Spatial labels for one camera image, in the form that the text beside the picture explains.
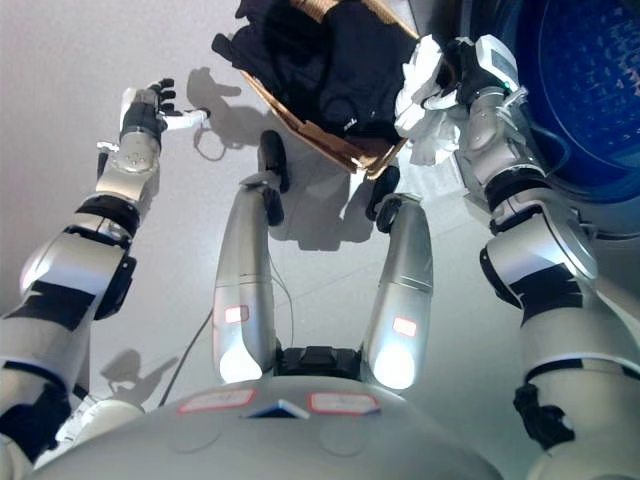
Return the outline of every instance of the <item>robot leg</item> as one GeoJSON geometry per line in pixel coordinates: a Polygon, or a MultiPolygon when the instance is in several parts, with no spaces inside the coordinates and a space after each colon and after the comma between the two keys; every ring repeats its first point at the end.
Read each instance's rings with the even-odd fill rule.
{"type": "Polygon", "coordinates": [[[391,240],[362,352],[362,379],[404,390],[419,378],[433,295],[431,238],[419,200],[387,197],[378,229],[391,240]]]}
{"type": "Polygon", "coordinates": [[[242,182],[224,234],[213,307],[213,361],[225,383],[273,368],[277,340],[268,230],[284,215],[272,171],[242,182]]]}

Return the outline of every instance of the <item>wicker basket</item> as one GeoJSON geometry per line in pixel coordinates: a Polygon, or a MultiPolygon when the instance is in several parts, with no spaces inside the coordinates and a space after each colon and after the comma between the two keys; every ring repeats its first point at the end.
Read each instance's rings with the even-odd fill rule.
{"type": "MultiPolygon", "coordinates": [[[[321,22],[324,14],[339,0],[290,0],[296,8],[304,11],[307,15],[321,22]]],[[[418,35],[407,27],[382,0],[361,0],[371,11],[376,13],[384,23],[397,23],[403,30],[414,38],[418,35]]],[[[287,107],[282,105],[271,93],[262,86],[262,83],[246,72],[243,72],[247,83],[258,93],[258,95],[269,105],[273,113],[284,123],[284,125],[297,137],[301,138],[313,148],[324,154],[326,157],[345,168],[351,173],[358,169],[365,169],[367,176],[371,179],[378,178],[387,168],[387,165],[394,159],[406,140],[402,139],[397,145],[393,145],[381,156],[372,157],[363,149],[352,145],[340,137],[324,132],[319,126],[309,121],[302,121],[291,113],[287,107]]]]}

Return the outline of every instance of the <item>white cloth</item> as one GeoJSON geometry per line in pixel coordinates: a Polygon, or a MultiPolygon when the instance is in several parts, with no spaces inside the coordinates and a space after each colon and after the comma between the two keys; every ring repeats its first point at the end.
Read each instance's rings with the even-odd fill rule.
{"type": "MultiPolygon", "coordinates": [[[[405,82],[396,97],[395,128],[398,135],[413,143],[411,163],[418,165],[440,163],[458,148],[460,131],[446,110],[425,110],[422,106],[427,98],[441,92],[436,83],[441,63],[442,50],[429,35],[418,42],[409,63],[402,66],[405,82]]],[[[451,102],[443,105],[448,108],[451,102]]]]}

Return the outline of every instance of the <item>sticker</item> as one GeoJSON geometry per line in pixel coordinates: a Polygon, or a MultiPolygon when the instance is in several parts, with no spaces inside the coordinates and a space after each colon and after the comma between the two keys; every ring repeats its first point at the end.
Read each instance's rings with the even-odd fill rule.
{"type": "Polygon", "coordinates": [[[246,305],[229,307],[224,311],[225,323],[240,323],[247,320],[249,320],[249,307],[246,305]]]}
{"type": "Polygon", "coordinates": [[[405,337],[415,337],[418,326],[416,322],[412,322],[406,318],[396,317],[393,321],[393,330],[405,337]]]}
{"type": "Polygon", "coordinates": [[[380,405],[367,394],[313,393],[309,395],[309,409],[330,415],[366,415],[380,410],[380,405]]]}
{"type": "Polygon", "coordinates": [[[182,405],[178,409],[178,413],[208,412],[210,410],[244,407],[253,401],[255,395],[256,391],[251,388],[198,395],[182,405]]]}

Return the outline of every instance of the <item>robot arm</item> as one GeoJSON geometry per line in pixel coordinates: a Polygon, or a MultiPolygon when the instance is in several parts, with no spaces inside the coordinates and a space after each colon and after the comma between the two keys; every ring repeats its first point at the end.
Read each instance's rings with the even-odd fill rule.
{"type": "MultiPolygon", "coordinates": [[[[509,63],[503,70],[517,72],[509,63]]],[[[515,126],[526,91],[513,91],[517,81],[477,62],[469,66],[458,160],[492,214],[495,238],[481,252],[483,271],[497,295],[523,311],[524,385],[514,405],[546,450],[529,478],[639,478],[638,345],[597,294],[597,265],[578,214],[551,188],[515,126]]]]}
{"type": "Polygon", "coordinates": [[[22,278],[22,303],[0,319],[0,478],[18,479],[56,445],[93,320],[120,309],[136,267],[131,242],[159,188],[160,137],[208,112],[173,112],[166,79],[128,90],[119,147],[103,144],[95,192],[69,225],[36,251],[22,278]],[[166,118],[175,117],[176,121],[166,118]]]}

